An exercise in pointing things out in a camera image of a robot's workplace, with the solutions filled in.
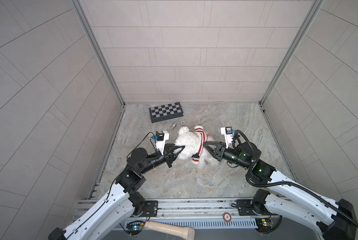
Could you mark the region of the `round red white sticker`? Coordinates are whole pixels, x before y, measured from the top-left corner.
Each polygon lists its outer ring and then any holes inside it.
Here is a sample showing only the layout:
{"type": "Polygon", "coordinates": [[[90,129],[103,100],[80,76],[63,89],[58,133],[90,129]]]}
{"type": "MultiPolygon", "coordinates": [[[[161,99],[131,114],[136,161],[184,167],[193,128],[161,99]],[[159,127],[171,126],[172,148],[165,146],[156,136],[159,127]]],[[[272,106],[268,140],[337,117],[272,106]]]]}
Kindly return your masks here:
{"type": "Polygon", "coordinates": [[[226,223],[230,223],[231,220],[232,220],[232,216],[230,213],[224,213],[223,214],[223,220],[226,222],[226,223]]]}

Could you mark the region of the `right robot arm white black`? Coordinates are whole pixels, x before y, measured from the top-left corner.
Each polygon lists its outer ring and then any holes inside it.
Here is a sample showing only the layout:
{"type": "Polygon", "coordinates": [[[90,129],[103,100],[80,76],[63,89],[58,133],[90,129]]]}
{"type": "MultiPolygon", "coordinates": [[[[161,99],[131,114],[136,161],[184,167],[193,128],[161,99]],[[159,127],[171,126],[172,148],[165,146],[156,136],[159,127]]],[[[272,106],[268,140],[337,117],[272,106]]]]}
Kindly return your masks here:
{"type": "Polygon", "coordinates": [[[315,230],[325,240],[355,239],[358,222],[350,202],[324,197],[289,179],[260,160],[261,152],[252,143],[242,143],[239,148],[222,142],[205,142],[203,146],[216,160],[247,170],[247,182],[258,188],[251,200],[256,214],[286,217],[315,230]]]}

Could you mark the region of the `right green circuit board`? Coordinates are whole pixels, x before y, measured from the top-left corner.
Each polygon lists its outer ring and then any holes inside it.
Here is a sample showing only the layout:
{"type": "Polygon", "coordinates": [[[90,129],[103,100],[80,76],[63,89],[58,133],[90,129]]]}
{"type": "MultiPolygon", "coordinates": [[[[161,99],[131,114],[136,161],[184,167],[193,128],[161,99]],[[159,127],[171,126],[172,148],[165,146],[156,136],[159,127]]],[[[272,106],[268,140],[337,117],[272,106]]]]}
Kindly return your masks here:
{"type": "Polygon", "coordinates": [[[259,233],[268,232],[271,230],[273,223],[269,218],[256,218],[256,224],[257,224],[257,231],[259,233]]]}

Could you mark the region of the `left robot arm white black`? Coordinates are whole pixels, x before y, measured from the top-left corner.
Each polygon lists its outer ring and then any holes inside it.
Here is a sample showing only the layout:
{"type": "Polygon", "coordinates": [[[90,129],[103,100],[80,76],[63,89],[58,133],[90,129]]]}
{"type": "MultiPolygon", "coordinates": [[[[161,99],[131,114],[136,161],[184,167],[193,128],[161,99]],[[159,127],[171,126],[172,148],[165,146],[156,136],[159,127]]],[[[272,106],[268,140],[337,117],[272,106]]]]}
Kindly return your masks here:
{"type": "Polygon", "coordinates": [[[148,154],[144,148],[136,148],[127,158],[125,169],[115,178],[109,191],[78,220],[64,229],[55,228],[49,240],[101,240],[114,227],[132,215],[139,215],[145,198],[138,189],[146,181],[143,176],[149,170],[172,163],[183,146],[165,144],[163,150],[148,154]]]}

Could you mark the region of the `green circuit board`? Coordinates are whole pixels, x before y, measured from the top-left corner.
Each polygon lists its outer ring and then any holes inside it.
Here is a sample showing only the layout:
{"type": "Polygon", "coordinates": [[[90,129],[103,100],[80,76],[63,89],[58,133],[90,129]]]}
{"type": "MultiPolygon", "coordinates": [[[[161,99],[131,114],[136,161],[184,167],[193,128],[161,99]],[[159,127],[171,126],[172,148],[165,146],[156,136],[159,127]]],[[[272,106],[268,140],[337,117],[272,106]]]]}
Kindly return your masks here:
{"type": "Polygon", "coordinates": [[[256,218],[256,224],[257,224],[257,231],[259,233],[268,232],[271,230],[273,223],[269,218],[256,218]]]}
{"type": "Polygon", "coordinates": [[[126,232],[131,236],[136,236],[142,232],[144,226],[145,222],[143,221],[133,221],[126,225],[126,232]]]}

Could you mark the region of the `left green circuit board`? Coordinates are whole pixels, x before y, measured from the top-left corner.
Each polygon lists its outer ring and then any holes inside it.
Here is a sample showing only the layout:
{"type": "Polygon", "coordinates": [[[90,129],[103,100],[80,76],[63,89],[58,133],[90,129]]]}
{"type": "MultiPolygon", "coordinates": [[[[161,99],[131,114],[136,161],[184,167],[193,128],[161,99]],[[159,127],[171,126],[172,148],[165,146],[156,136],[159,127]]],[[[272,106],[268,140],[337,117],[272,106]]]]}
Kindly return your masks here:
{"type": "Polygon", "coordinates": [[[142,232],[144,226],[145,222],[143,221],[133,221],[126,225],[126,232],[131,236],[136,236],[142,232]]]}

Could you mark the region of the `white teddy bear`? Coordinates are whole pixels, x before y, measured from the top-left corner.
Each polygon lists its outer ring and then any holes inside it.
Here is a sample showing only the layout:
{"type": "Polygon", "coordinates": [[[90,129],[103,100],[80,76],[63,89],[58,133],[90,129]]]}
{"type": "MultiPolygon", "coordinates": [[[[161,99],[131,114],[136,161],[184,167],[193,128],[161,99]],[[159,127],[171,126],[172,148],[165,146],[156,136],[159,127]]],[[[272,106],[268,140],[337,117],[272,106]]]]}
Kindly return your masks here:
{"type": "MultiPolygon", "coordinates": [[[[178,131],[178,137],[175,141],[175,145],[177,146],[185,146],[185,149],[179,154],[179,160],[191,161],[192,162],[192,155],[196,153],[198,150],[198,144],[200,140],[188,127],[181,127],[178,131]]],[[[207,141],[215,141],[215,139],[209,135],[207,141]]],[[[218,161],[214,159],[207,150],[206,151],[206,159],[202,161],[199,165],[200,168],[204,167],[205,165],[215,166],[218,164],[218,161]]]]}

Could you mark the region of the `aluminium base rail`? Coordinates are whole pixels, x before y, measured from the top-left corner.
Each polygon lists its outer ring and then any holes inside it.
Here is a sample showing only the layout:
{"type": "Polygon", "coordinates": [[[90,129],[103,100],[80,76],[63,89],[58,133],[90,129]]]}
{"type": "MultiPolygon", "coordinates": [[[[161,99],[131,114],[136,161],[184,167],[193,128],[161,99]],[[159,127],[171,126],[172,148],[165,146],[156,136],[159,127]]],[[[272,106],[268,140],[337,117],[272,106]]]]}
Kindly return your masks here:
{"type": "Polygon", "coordinates": [[[316,216],[293,202],[285,199],[269,201],[263,213],[259,214],[251,207],[250,198],[216,198],[216,199],[158,199],[146,200],[141,207],[133,207],[130,201],[117,204],[112,212],[114,217],[126,214],[126,221],[157,220],[167,222],[189,222],[204,219],[206,222],[224,223],[223,214],[231,215],[231,222],[243,220],[275,223],[280,217],[288,218],[300,224],[312,222],[316,216]]]}

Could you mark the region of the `red white striped knit sweater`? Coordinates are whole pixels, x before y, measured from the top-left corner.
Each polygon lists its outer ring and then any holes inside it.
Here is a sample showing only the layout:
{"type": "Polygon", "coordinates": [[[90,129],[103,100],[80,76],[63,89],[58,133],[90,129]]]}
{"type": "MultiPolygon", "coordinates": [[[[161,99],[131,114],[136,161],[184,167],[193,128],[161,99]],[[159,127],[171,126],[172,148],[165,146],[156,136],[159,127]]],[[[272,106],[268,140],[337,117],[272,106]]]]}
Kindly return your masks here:
{"type": "Polygon", "coordinates": [[[206,151],[204,150],[204,143],[208,140],[209,134],[204,130],[202,126],[195,126],[194,134],[200,140],[198,144],[198,150],[192,155],[192,163],[200,164],[206,159],[206,151]]]}

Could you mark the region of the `folded black white chessboard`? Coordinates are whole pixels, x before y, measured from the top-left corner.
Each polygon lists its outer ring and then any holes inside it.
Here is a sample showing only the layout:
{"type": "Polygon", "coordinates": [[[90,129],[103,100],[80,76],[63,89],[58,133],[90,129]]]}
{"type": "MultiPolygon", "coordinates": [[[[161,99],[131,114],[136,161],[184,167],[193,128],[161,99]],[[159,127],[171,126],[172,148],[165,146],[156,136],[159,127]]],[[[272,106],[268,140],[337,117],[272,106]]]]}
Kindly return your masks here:
{"type": "Polygon", "coordinates": [[[184,116],[180,102],[150,107],[150,118],[152,123],[166,121],[184,116]]]}

